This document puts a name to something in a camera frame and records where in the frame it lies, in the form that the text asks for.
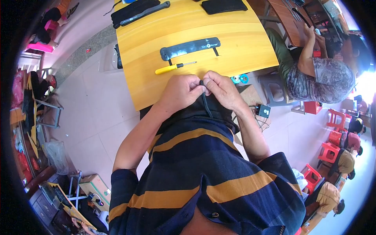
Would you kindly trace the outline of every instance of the yellow board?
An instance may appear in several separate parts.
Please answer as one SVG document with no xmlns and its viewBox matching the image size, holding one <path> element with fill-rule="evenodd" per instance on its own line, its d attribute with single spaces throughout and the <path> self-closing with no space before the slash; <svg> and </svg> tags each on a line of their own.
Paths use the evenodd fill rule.
<svg viewBox="0 0 376 235">
<path fill-rule="evenodd" d="M 31 85 L 31 75 L 30 75 L 30 73 L 28 74 L 26 86 L 27 86 L 28 89 L 33 90 L 33 86 Z M 32 92 L 32 95 L 33 95 L 33 100 L 34 100 L 34 125 L 31 127 L 31 136 L 29 135 L 29 133 L 27 133 L 27 136 L 29 137 L 31 146 L 33 147 L 33 150 L 34 150 L 36 157 L 39 158 L 38 148 L 36 147 L 36 102 L 35 102 L 35 98 L 34 98 L 34 92 Z"/>
<path fill-rule="evenodd" d="M 50 182 L 47 182 L 51 187 L 52 186 L 57 186 L 59 187 L 60 191 L 64 194 L 65 196 L 65 193 L 64 191 L 61 189 L 60 185 L 58 183 L 50 183 Z M 78 219 L 78 222 L 81 223 L 81 221 L 84 221 L 85 224 L 91 228 L 91 229 L 94 229 L 94 230 L 97 230 L 78 210 L 77 208 L 71 203 L 71 201 L 69 201 L 69 204 L 72 206 L 72 208 L 69 208 L 67 207 L 66 205 L 62 204 L 64 206 L 64 210 L 66 213 L 68 213 L 68 215 L 72 218 L 75 218 L 75 219 Z"/>
<path fill-rule="evenodd" d="M 136 110 L 154 104 L 174 74 L 196 74 L 208 70 L 225 76 L 239 75 L 278 65 L 266 32 L 246 0 L 247 11 L 208 15 L 200 2 L 171 0 L 171 6 L 116 30 L 124 75 Z M 115 10 L 127 4 L 119 3 Z M 167 73 L 155 70 L 168 66 L 159 50 L 198 39 L 218 37 L 219 56 L 212 49 L 172 58 L 173 64 L 189 63 Z"/>
</svg>

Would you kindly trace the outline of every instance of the pink shirt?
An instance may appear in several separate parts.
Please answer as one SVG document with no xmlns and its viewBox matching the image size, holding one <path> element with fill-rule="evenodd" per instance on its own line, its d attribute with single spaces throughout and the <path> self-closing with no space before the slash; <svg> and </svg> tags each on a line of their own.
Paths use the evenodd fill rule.
<svg viewBox="0 0 376 235">
<path fill-rule="evenodd" d="M 360 138 L 359 138 L 359 136 L 355 133 L 349 133 L 348 140 L 349 140 L 348 147 L 354 148 L 354 150 L 358 152 L 359 148 L 360 148 Z"/>
</svg>

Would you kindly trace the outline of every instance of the plastic bag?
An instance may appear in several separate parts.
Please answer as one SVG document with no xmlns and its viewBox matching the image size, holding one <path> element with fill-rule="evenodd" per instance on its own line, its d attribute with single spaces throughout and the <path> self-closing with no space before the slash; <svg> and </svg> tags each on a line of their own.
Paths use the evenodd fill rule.
<svg viewBox="0 0 376 235">
<path fill-rule="evenodd" d="M 69 168 L 65 156 L 64 143 L 62 141 L 51 140 L 50 142 L 44 143 L 43 149 L 47 153 L 51 164 L 56 168 L 56 173 L 59 175 L 67 175 Z"/>
</svg>

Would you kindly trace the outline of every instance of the hand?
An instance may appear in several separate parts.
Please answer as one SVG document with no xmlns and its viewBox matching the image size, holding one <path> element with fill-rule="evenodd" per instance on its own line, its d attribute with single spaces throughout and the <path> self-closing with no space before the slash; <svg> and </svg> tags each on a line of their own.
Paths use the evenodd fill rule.
<svg viewBox="0 0 376 235">
<path fill-rule="evenodd" d="M 317 34 L 315 32 L 315 37 L 316 37 L 316 41 L 318 43 L 318 45 L 320 46 L 320 48 L 326 48 L 325 46 L 325 38 L 319 34 Z"/>
<path fill-rule="evenodd" d="M 308 28 L 308 25 L 304 23 L 304 34 L 308 37 L 308 39 L 315 38 L 314 27 L 311 26 Z"/>
<path fill-rule="evenodd" d="M 193 104 L 204 92 L 209 91 L 200 85 L 200 79 L 196 75 L 174 75 L 168 80 L 162 97 L 154 106 L 171 116 Z"/>
<path fill-rule="evenodd" d="M 244 105 L 248 107 L 229 77 L 209 70 L 204 75 L 204 84 L 226 109 L 237 111 L 239 108 L 244 107 Z"/>
<path fill-rule="evenodd" d="M 84 221 L 81 222 L 81 225 L 82 225 L 82 228 L 83 228 L 86 232 L 89 231 L 89 227 L 88 227 L 88 225 L 87 225 Z"/>
</svg>

